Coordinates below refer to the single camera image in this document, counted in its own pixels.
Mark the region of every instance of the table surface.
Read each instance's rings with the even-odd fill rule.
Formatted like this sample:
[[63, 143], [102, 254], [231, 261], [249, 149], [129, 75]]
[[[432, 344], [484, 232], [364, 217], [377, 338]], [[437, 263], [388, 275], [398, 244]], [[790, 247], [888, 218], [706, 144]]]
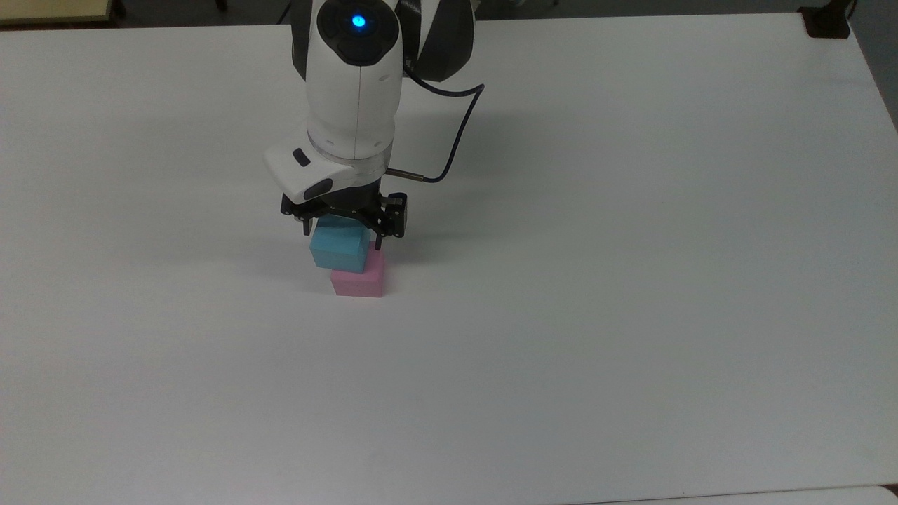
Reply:
[[3, 0], [0, 24], [105, 21], [111, 0]]
[[[898, 136], [797, 14], [484, 22], [382, 299], [262, 152], [289, 29], [0, 33], [10, 504], [546, 505], [898, 482]], [[409, 82], [392, 165], [466, 101]]]

